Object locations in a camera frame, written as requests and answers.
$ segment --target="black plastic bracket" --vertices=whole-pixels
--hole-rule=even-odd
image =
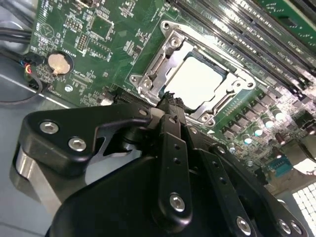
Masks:
[[[137,104],[34,112],[23,120],[19,144],[34,160],[62,175],[77,176],[84,173],[95,154],[96,138],[106,129],[115,133],[126,127],[146,126],[151,119],[150,112]],[[58,131],[43,132],[40,125],[46,121],[56,124]],[[83,151],[69,146],[72,138],[85,142]]]
[[[187,145],[180,137],[179,120],[164,115],[159,128],[158,198],[153,218],[170,233],[182,231],[192,219]]]

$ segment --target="screw hole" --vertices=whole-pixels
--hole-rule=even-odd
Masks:
[[[219,165],[218,165],[218,163],[217,163],[216,161],[213,161],[212,164],[213,164],[216,168],[219,167]]]
[[[168,23],[165,23],[165,24],[163,25],[163,27],[164,27],[166,30],[169,30],[169,28],[170,28],[170,26],[169,26]]]
[[[181,164],[181,161],[178,158],[173,158],[173,162],[175,162],[176,164]]]
[[[222,182],[222,184],[224,184],[224,185],[227,184],[227,182],[224,178],[220,177],[219,180]]]

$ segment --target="wire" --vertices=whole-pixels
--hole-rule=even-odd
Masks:
[[[14,42],[14,43],[23,43],[23,44],[29,44],[31,42],[30,38],[24,38],[24,37],[19,37],[19,36],[6,36],[6,35],[0,35],[0,40]]]
[[[7,28],[7,27],[0,27],[0,35],[31,37],[32,31],[24,31],[24,30],[17,30],[17,29],[12,29],[12,28]]]
[[[36,91],[36,93],[34,95],[32,95],[29,98],[23,99],[23,100],[17,100],[17,101],[0,101],[0,105],[20,105],[20,104],[25,104],[28,103],[30,101],[32,101],[35,97],[37,97],[40,93],[42,93],[43,91],[43,84],[41,83],[40,79],[38,78],[38,76],[31,72],[29,74],[39,85],[38,90]]]

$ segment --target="green circuit board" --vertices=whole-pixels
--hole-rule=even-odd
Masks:
[[[259,0],[258,2],[296,38],[312,51],[316,51],[315,22],[304,16],[290,0]]]
[[[106,87],[137,95],[127,77],[144,72],[164,40],[159,22],[172,19],[162,0],[99,4],[87,8],[75,0],[40,0],[38,5],[31,51],[47,56],[61,50],[72,57],[74,69],[55,76],[42,65],[37,73],[51,84],[52,93],[76,106],[98,105]]]

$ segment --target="silver metal surface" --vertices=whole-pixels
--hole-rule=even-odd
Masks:
[[[279,220],[278,224],[281,227],[281,229],[284,230],[284,232],[286,232],[287,234],[291,234],[291,229],[283,220]]]
[[[143,116],[146,116],[146,115],[147,115],[147,112],[144,111],[144,110],[140,110],[139,113],[140,113],[141,115],[143,115]]]
[[[226,57],[238,70],[228,72],[222,82],[216,81],[209,89],[208,95],[211,99],[201,103],[192,114],[187,114],[187,119],[195,124],[213,127],[215,125],[214,117],[239,92],[255,88],[254,78],[249,75],[242,65],[217,46],[210,44],[205,37],[190,27],[171,21],[162,21],[160,29],[166,39],[154,59],[143,75],[131,75],[129,78],[141,97],[147,99],[150,103],[155,105],[159,102],[159,92],[175,77],[181,66],[186,62],[188,53],[194,51],[204,57],[207,56],[201,45],[221,53],[220,55]],[[220,63],[216,63],[221,68],[228,70]]]
[[[185,205],[183,199],[179,195],[172,194],[170,196],[169,201],[170,201],[170,205],[173,207],[173,209],[175,209],[178,212],[184,211],[186,205]]]
[[[68,142],[68,146],[76,152],[82,152],[87,148],[84,140],[81,138],[72,138]]]
[[[190,127],[190,130],[192,131],[192,133],[197,134],[198,131],[194,128],[194,127]]]
[[[222,147],[218,146],[218,147],[217,147],[217,149],[220,151],[220,153],[225,154],[225,150],[224,150],[224,148],[222,148]]]
[[[41,129],[42,132],[48,133],[48,134],[54,134],[58,132],[59,130],[59,127],[57,124],[55,124],[54,122],[48,122],[48,121],[42,122],[39,125],[39,128]]]
[[[251,235],[251,228],[249,224],[240,216],[237,217],[236,219],[237,226],[239,229],[246,235],[249,236]]]
[[[73,91],[73,87],[71,85],[66,85],[65,86],[65,91],[66,92],[72,92]]]
[[[301,230],[301,228],[299,228],[299,226],[296,225],[295,222],[291,221],[291,225],[292,225],[293,229],[294,229],[297,233],[299,233],[300,235],[303,233],[302,230]]]

